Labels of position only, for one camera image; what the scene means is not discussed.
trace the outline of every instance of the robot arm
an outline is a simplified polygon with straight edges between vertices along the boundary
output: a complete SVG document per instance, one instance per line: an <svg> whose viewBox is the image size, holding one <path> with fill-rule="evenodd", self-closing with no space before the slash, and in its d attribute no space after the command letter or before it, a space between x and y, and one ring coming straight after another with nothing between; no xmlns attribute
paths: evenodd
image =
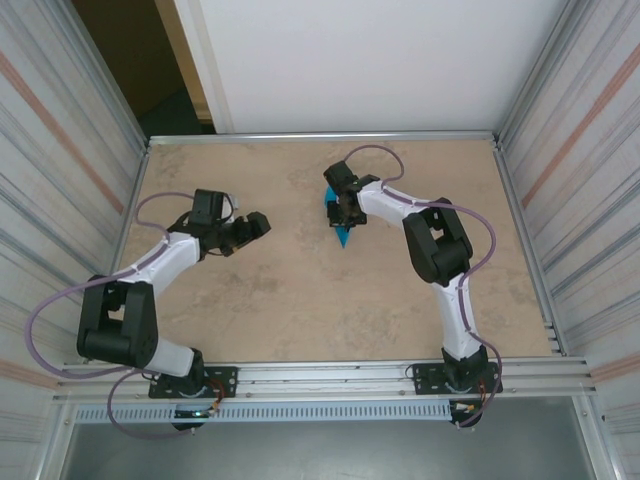
<svg viewBox="0 0 640 480"><path fill-rule="evenodd" d="M473 249L456 212L416 205L417 199L387 186L385 193L379 178L372 175L359 178L344 161L329 167L324 176L336 197L327 204L330 226L349 230L366 224L367 215L374 215L404 230L411 263L420 278L432 286L438 299L446 381L455 391L475 386L487 374L489 362L485 347L469 334L469 331L477 334L477 330L468 279L461 288L469 330L460 310L458 285L470 268ZM451 202L441 198L437 203ZM432 231L441 235L434 238Z"/></svg>
<svg viewBox="0 0 640 480"><path fill-rule="evenodd" d="M168 229L168 241L163 239L138 262L118 272L118 280L86 289L78 353L175 377L173 382L187 395L199 391L204 376L202 355L159 336L155 299L207 254L230 256L270 230L267 218L259 212L234 219L236 208L236 200L226 193L196 190L192 210ZM122 319L112 318L110 312L122 307Z"/></svg>

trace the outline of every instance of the white panel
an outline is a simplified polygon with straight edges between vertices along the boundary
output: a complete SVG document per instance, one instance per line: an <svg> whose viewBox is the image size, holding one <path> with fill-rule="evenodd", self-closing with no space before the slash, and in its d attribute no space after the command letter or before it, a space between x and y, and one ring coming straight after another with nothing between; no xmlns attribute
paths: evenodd
<svg viewBox="0 0 640 480"><path fill-rule="evenodd" d="M565 1L177 4L218 131L249 133L494 129Z"/></svg>

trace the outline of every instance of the metal enclosure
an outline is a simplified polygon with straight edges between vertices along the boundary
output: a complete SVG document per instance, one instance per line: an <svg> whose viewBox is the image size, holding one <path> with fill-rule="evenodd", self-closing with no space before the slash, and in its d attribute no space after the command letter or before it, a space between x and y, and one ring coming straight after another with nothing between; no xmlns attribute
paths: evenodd
<svg viewBox="0 0 640 480"><path fill-rule="evenodd" d="M38 11L42 11L44 7L41 2L36 3L39 5ZM7 7L3 7L2 13L5 14L6 11ZM77 19L72 12L45 9L45 13L49 19L53 17L60 21L60 18L64 18L66 23L62 30L67 33L72 31L77 36L76 42L78 38L84 38L81 27L74 23ZM629 265L635 265L632 262L637 261L637 257L633 256L615 257L621 251L628 252L621 249L633 249L634 245L637 246L635 230L625 230L622 227L615 230L617 235L622 235L620 238L626 239L624 245L609 237L599 237L597 232L606 230L598 230L601 226L611 226L607 222L615 217L614 214L622 211L627 216L620 216L618 220L624 220L622 223L626 222L627 227L637 223L633 223L629 217L629 212L637 213L637 206L634 207L633 203L635 197L627 195L636 191L633 189L635 183L628 184L625 181L629 178L635 179L638 165L637 127L640 125L640 117L637 108L640 100L637 98L639 73L636 67L640 63L637 47L640 40L639 13L640 5L633 0L566 2L540 57L531 68L529 79L519 96L513 100L513 108L506 124L495 133L342 132L316 135L152 139L152 143L249 143L327 139L366 139L373 142L388 138L490 138L494 142L497 166L546 326L552 332L550 336L552 341L557 342L561 355L548 359L506 359L505 392L500 395L495 412L491 413L495 416L496 423L493 424L493 428L489 427L486 438L481 436L485 435L481 431L469 435L438 422L438 415L447 414L446 411L443 413L438 410L438 401L455 396L434 398L422 405L415 404L417 399L411 394L412 385L404 375L406 366L413 363L411 361L244 364L240 366L238 376L239 398L230 402L230 405L241 412L239 415L249 415L246 412L262 412L253 414L255 420L261 422L212 422L217 424L205 425L202 435L193 439L183 439L186 440L183 444L178 444L178 440L166 446L135 443L123 439L115 430L108 430L110 426L106 424L103 405L106 392L114 381L113 377L101 377L90 384L63 382L57 386L55 392L47 390L54 386L51 383L45 383L44 387L41 385L38 388L44 389L47 394L53 394L54 399L48 423L42 421L38 425L38 434L26 440L40 442L45 447L38 451L29 450L27 456L33 460L35 466L27 469L29 474L33 478L43 479L59 478L61 475L64 475L64 478L87 478L90 474L94 478L112 478L116 474L127 478L123 472L131 472L139 477L149 475L152 471L159 475L158 478L162 478L160 475L186 475L193 478L200 475L200 478L210 478L216 472L222 478L234 478L234 475L235 478L249 478L255 472L260 472L265 478L300 478L300 475L312 474L316 474L317 478L332 478L331 475L333 478L340 478L343 473L364 478L429 478L428 475L441 478L445 474L451 478L471 478L475 473L478 474L477 478L522 478L528 473L530 478L623 479L640 474L640 457L637 450L637 445L640 444L637 441L640 435L637 426L640 392L637 386L634 386L640 384L637 382L637 376L640 374L640 353L637 345L640 342L634 336L638 333L635 315L638 303L637 292L630 287L632 284L637 285L636 279L631 272L624 276L623 283L614 284L614 290L624 291L626 296L617 298L611 294L606 299L607 305L599 312L602 317L595 316L596 320L614 318L606 324L604 332L600 324L593 320L595 314L589 316L589 312L576 311L573 305L567 303L569 301L563 297L562 288L559 288L559 285L565 285L566 290L572 286L566 283L569 277L577 279L585 271L596 275L593 273L593 268L596 267L602 267L604 270L607 266L611 268L613 265L605 263L610 258L617 258L619 262L629 262ZM87 51L74 65L80 64L77 68L81 71L91 71L97 75L95 72L101 71L98 68L101 67L99 60L88 60ZM111 84L105 83L105 79L91 78L95 85L100 86L100 98L108 97L111 114L116 107L122 108L121 99L113 93ZM47 88L55 90L61 87L56 80ZM129 134L127 141L131 150L131 145L137 142L139 137L136 136L135 128L127 125L130 120L125 121L124 118L120 117L118 125L126 125L126 128L122 128ZM545 125L553 128L547 127L551 131L542 135L540 130L544 130ZM607 143L608 136L619 139L619 144ZM589 150L589 145L580 144L580 139L589 137L602 137L605 145L592 145L593 151ZM549 150L538 151L528 156L527 149L531 143L536 142ZM622 164L625 164L625 161L635 163L632 163L633 168L630 170L621 170L628 174L626 179L619 179L619 185L611 187L613 201L609 205L610 216L603 218L601 215L595 215L599 211L589 212L589 215L595 215L595 220L587 215L588 218L583 219L584 228L578 228L577 231L579 239L593 234L600 244L606 244L607 239L612 240L608 244L611 248L605 247L593 252L594 261L586 259L581 265L580 261L576 260L570 266L563 267L566 275L564 278L554 277L551 270L554 265L560 265L558 262L561 260L553 260L556 263L551 265L553 262L549 259L548 246L543 241L544 235L541 235L536 227L537 213L531 209L542 208L535 205L536 195L548 195L549 204L557 207L556 203L562 203L562 198L558 200L559 194L552 191L548 184L546 187L543 185L545 180L557 175L551 182L556 182L554 185L556 188L560 186L560 191L562 188L575 186L572 182L577 170L568 169L566 165L577 162L571 165L580 171L598 171L616 160L616 152L624 151L620 148L625 142L629 142L626 143L626 147L636 147L636 156L623 155L619 161ZM570 162L566 161L567 158L571 158L569 152L576 145L585 150L574 154L575 158ZM137 153L141 150L138 146L138 150L131 151ZM104 151L98 151L96 158L106 158ZM144 173L144 161L139 157L136 157L135 161L138 162L136 166L139 166L136 172L138 181L134 182L136 174L129 172L130 183L127 183L124 189L129 205L128 208L123 206L121 216L118 216L118 221L122 224L126 223L129 216L127 212L136 201L139 180ZM609 173L611 172L607 172L607 178L613 178ZM583 183L577 190L587 186ZM582 192L587 197L595 195L595 190L587 189ZM577 208L574 213L582 211ZM114 242L120 245L121 243L122 239ZM120 252L116 252L114 255L112 267L118 264L119 254ZM82 280L84 273L82 270L76 272L73 280ZM596 275L596 278L601 278L599 281L605 283L612 282L615 280L612 278L616 276L611 272L603 275ZM81 371L104 367L67 365L65 368ZM40 382L50 381L50 377L46 376L30 378L36 378ZM15 374L12 380L3 378L3 388L12 386L5 385L7 382L18 382L22 385L22 380L16 378ZM313 388L309 387L310 382L314 383ZM175 404L149 401L145 398L146 387L145 382L136 379L125 382L115 398L120 419L126 422L130 415L134 423L139 423L140 418L144 418L144 423L166 424L172 418L172 408ZM14 398L13 404L18 403L19 398ZM303 423L300 418L294 421L299 408L312 406L314 409L330 409L337 405L344 409L366 407L373 410L366 410L365 413L358 410L356 417L350 416L352 410L349 410L348 415L343 415L342 411L340 414L327 413L321 422L317 421L317 416L311 417L311 423ZM407 410L398 413L394 408ZM164 413L153 416L153 412L157 411ZM273 416L281 412L282 418L274 422ZM138 428L154 430L168 427L147 425ZM263 439L263 443L256 440L260 438ZM10 441L20 443L25 440ZM504 443L506 447L499 450L496 448L496 444ZM251 447L261 449L260 455L252 452ZM480 449L480 454L474 451L476 448ZM241 449L245 451L243 455L238 455L237 452ZM283 456L284 449L287 450L286 454L290 455L289 458ZM318 455L312 455L309 449L315 449L314 453ZM457 454L462 454L466 449L471 449L472 453L468 457L465 455L465 460L462 461ZM16 451L7 450L7 458ZM113 457L113 463L105 463L100 470L88 464L90 458L91 463L95 465L98 451L100 455L104 454L102 458L105 461L111 458L110 455L116 455ZM351 452L355 457L347 457L345 452ZM450 456L450 464L457 461L449 469L446 468L448 465L442 465L447 455ZM189 466L193 464L187 461L188 458L197 459L194 460L197 467ZM345 470L345 465L354 458L366 461L367 465L354 464ZM545 463L548 458L552 458L553 461ZM509 463L516 460L519 461L521 470ZM504 466L505 470L509 469L509 472L496 470L498 463ZM261 469L265 464L270 469L266 473ZM172 470L176 465L184 465L185 469ZM322 468L328 471L325 477L322 476ZM19 473L14 470L10 474L16 473L13 478L24 478L20 476L23 471L26 470L20 470Z"/></svg>

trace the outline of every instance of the blue object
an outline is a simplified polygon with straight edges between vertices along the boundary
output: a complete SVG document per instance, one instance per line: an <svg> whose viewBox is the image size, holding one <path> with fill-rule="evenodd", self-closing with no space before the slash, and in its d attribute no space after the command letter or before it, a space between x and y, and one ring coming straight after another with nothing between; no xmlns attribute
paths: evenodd
<svg viewBox="0 0 640 480"><path fill-rule="evenodd" d="M333 191L331 187L327 187L327 193L324 195L324 206L327 207L329 202L335 202L338 200L338 196L336 192ZM336 229L336 235L338 235L338 240L340 240L340 245L342 248L347 246L347 241L349 240L349 230L344 227L334 227Z"/></svg>

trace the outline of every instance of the purple cable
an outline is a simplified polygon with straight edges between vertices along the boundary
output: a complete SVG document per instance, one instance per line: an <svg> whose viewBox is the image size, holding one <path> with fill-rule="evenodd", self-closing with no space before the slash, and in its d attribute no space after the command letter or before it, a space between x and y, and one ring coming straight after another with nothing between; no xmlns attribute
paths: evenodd
<svg viewBox="0 0 640 480"><path fill-rule="evenodd" d="M402 177L404 177L404 163L402 163L402 159L400 158L400 156L396 152L391 150L389 147L385 147L384 145L374 145L372 143L371 144L367 144L367 145L360 145L359 147L356 147L353 150L351 150L349 153L347 153L347 156L344 157L342 159L342 161L346 162L347 160L349 160L351 155L353 155L356 152L359 152L360 150L364 150L366 148L377 148L378 150L384 150L385 152L390 154L393 158L395 158L396 161L398 162L398 165L400 165L400 173L398 175L396 175L395 177L385 178L382 181L382 188L384 188L387 185L387 183L394 182L396 180L400 180Z"/></svg>
<svg viewBox="0 0 640 480"><path fill-rule="evenodd" d="M177 432L170 432L170 433L136 432L136 431L133 431L133 430L129 430L128 428L125 428L123 425L118 423L118 421L116 420L115 416L113 415L113 406L112 406L112 404L113 404L113 396L116 393L116 389L127 378L133 377L134 375L138 375L138 374L142 374L142 373L152 373L152 372L145 372L144 370L137 370L137 369L133 370L132 372L126 373L122 378L120 378L116 383L113 384L113 387L111 387L111 391L109 392L109 396L107 397L107 416L109 417L109 420L111 421L113 426L116 427L118 430L120 430L125 435L128 435L128 436L133 437L133 438L137 438L138 440L167 440L169 438L181 437L181 436L186 435L188 433L192 433L193 432L192 429L180 430L180 431L177 431Z"/></svg>
<svg viewBox="0 0 640 480"><path fill-rule="evenodd" d="M380 150L384 150L385 152L390 153L393 158L396 159L396 161L398 162L398 164L400 165L400 174L396 175L395 177L389 177L386 178L382 181L382 191L385 195L387 195L390 198L393 198L394 200L398 200L399 202L405 203L407 205L415 205L417 207L425 207L425 208L447 208L449 210L456 210L462 213L466 213L467 215L472 216L473 218L475 218L476 220L479 220L486 228L487 231L489 232L489 236L491 237L491 246L489 247L489 251L487 252L487 254L473 267L471 267L469 269L469 271L467 271L461 278L460 281L458 282L458 303L460 305L460 314L462 315L462 323L464 323L464 328L466 330L466 332L476 341L480 342L482 345L484 345L485 347L487 347L488 349L490 349L495 357L496 357L496 362L498 363L498 378L496 379L496 382L493 386L493 389L491 390L491 394L489 395L489 398L486 400L486 402L484 402L484 404L478 409L478 411L473 414L471 417L469 417L468 419L466 419L463 422L460 422L458 424L458 427L464 427L465 425L470 424L471 422L473 422L476 418L478 418L480 415L482 415L482 413L487 409L487 407L489 406L489 404L491 404L491 402L493 402L493 399L496 396L496 393L498 393L498 388L500 387L500 382L502 380L502 357L500 356L500 352L498 352L498 349L492 345L491 343L489 343L487 340L483 339L482 337L480 337L478 334L474 333L471 331L471 325L469 325L469 319L467 318L467 312L465 311L465 307L464 307L464 294L463 294L463 286L464 286L464 282L465 280L467 280L472 273L478 271L482 266L484 266L489 259L493 256L493 254L496 251L496 232L493 229L493 226L491 225L491 223L489 223L489 220L487 220L486 218L484 218L482 215L480 215L479 213L466 208L466 207L461 207L458 205L451 205L449 203L439 203L439 202L427 202L427 201L413 201L409 198L403 197L402 195L398 195L396 193L390 192L389 190L387 190L385 188L386 184L388 182L393 182L395 180L400 180L403 176L404 176L404 163L402 162L402 159L390 148L388 147L384 147L382 145L362 145L360 147L354 148L353 150L351 150L346 157L344 157L344 160L346 161L347 159L349 159L349 157L351 157L351 155L353 155L355 152L359 151L359 150L363 150L365 148L377 148Z"/></svg>
<svg viewBox="0 0 640 480"><path fill-rule="evenodd" d="M177 197L185 197L185 198L193 199L192 195L188 195L182 192L156 193L155 195L151 195L145 198L144 200L142 200L136 207L135 213L134 213L134 220L138 225L141 225L143 227L155 228L156 230L161 231L165 239L167 240L167 242L169 241L169 232L167 232L167 230L162 225L159 225L157 223L143 222L138 218L138 215L140 213L140 209L150 200L153 200L154 198L158 198L158 197L168 197L168 196L177 196ZM140 268L146 267L151 262L156 260L160 255L162 255L166 249L167 249L167 243L163 243L163 245L160 247L160 249L158 249L156 253L151 255L145 261L141 262L140 265L137 266L137 268L140 269ZM38 363L38 365L40 365L49 373L53 373L54 375L58 375L59 377L70 378L73 380L85 380L88 378L96 378L96 377L101 377L103 375L109 375L110 373L123 372L125 370L129 370L130 367L125 367L125 366L114 367L114 368L109 368L107 370L100 370L98 372L90 372L90 373L69 373L69 372L65 372L64 370L60 370L54 367L53 365L51 365L49 362L47 362L36 349L35 343L33 341L33 325L36 319L38 318L38 315L40 314L40 312L44 310L47 306L51 305L56 300L59 300L62 297L71 295L72 293L79 292L80 290L84 290L86 288L95 287L97 285L103 285L105 283L113 282L115 280L120 280L121 278L127 277L132 273L135 273L135 271L136 271L135 269L131 268L124 272L120 272L108 277L98 278L96 280L91 280L89 282L82 283L80 285L75 285L73 287L66 288L61 292L58 292L55 295L40 302L36 306L36 308L34 308L33 311L29 314L29 317L27 318L27 321L24 326L24 342L27 346L27 350L29 351L33 359Z"/></svg>

